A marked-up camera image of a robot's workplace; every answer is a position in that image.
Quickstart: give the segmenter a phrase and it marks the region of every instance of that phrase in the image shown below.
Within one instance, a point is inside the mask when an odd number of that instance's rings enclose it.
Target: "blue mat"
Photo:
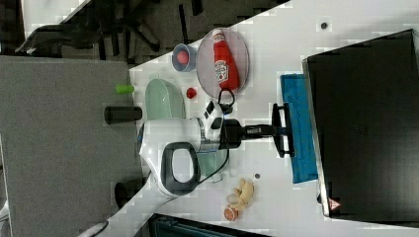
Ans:
[[[295,156],[292,158],[293,183],[317,180],[311,121],[303,75],[281,76],[284,103],[289,103]]]

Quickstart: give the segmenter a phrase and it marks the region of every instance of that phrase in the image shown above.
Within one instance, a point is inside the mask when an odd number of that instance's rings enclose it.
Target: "red bottle cap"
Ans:
[[[197,96],[197,91],[194,88],[189,88],[188,91],[186,91],[186,96],[188,99],[193,99]]]

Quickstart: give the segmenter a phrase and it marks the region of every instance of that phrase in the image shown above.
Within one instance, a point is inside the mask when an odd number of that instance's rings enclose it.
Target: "black cable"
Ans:
[[[101,229],[101,230],[99,230],[98,232],[96,232],[95,234],[91,235],[90,237],[95,237],[95,236],[98,236],[98,234],[100,234],[100,233],[104,232],[104,230],[106,229],[106,227],[108,227],[108,225],[109,225],[109,221],[107,220],[107,221],[106,221],[105,226],[104,226],[104,227],[102,227],[102,229]]]
[[[221,94],[222,94],[222,92],[224,92],[224,91],[228,91],[230,94],[231,94],[231,97],[233,98],[233,102],[232,103],[230,103],[229,105],[228,105],[228,108],[227,109],[229,109],[229,108],[231,108],[233,105],[234,105],[234,103],[235,103],[235,97],[234,97],[234,94],[233,94],[233,92],[230,90],[230,89],[222,89],[220,92],[219,92],[219,94],[218,94],[218,104],[220,105],[220,103],[221,103]],[[221,129],[221,130],[224,130],[224,137],[225,137],[225,140],[227,141],[227,142],[225,142],[225,146],[226,146],[226,149],[227,149],[227,154],[225,155],[225,160],[224,160],[224,162],[221,164],[221,166],[218,168],[218,169],[216,169],[214,172],[212,172],[210,175],[208,175],[207,177],[205,177],[203,180],[201,180],[200,182],[199,182],[199,184],[201,184],[201,183],[203,183],[203,182],[205,182],[206,180],[208,180],[209,178],[211,178],[213,175],[215,175],[216,173],[218,173],[222,168],[224,168],[224,166],[227,164],[227,162],[228,162],[228,160],[230,159],[230,147],[229,147],[229,145],[228,145],[228,136],[227,136],[227,130],[226,129]]]
[[[230,104],[228,104],[228,108],[230,109],[235,103],[235,96],[234,96],[233,92],[228,88],[221,89],[221,91],[219,92],[219,94],[218,94],[218,104],[221,105],[221,95],[224,91],[230,93],[231,97],[233,98],[233,101]]]
[[[8,220],[8,219],[9,219],[9,214],[7,214],[7,215],[5,215],[5,216],[1,217],[1,218],[0,218],[0,222],[5,221],[5,220]]]

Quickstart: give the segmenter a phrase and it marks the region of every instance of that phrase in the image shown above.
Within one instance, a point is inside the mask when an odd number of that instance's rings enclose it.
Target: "ketchup bottle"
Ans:
[[[221,89],[235,90],[240,86],[240,79],[234,58],[228,49],[227,41],[225,41],[224,33],[222,30],[214,30],[212,38],[215,78],[218,80],[218,85]]]

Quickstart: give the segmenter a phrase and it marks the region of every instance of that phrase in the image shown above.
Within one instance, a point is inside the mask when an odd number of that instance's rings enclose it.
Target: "white desk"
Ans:
[[[45,25],[60,24],[77,13],[90,0],[21,0],[25,38]]]
[[[319,25],[327,22],[322,31]],[[230,116],[242,125],[270,123],[277,96],[277,78],[302,71],[301,61],[318,52],[381,35],[414,28],[419,30],[419,1],[403,0],[293,0],[231,27],[245,39],[250,54],[249,83]],[[196,72],[176,72],[170,53],[130,71],[131,82],[142,86],[134,100],[145,109],[148,76],[159,73],[182,92],[199,87]],[[185,100],[188,117],[199,115],[209,97],[199,88],[198,97]],[[316,202],[317,183],[293,185],[290,159],[281,159],[271,139],[244,142],[232,150],[224,181],[202,184],[187,197],[168,202],[160,213],[209,224],[273,236],[419,236],[419,229],[324,218]],[[234,222],[223,218],[225,197],[240,177],[255,180],[253,204]]]

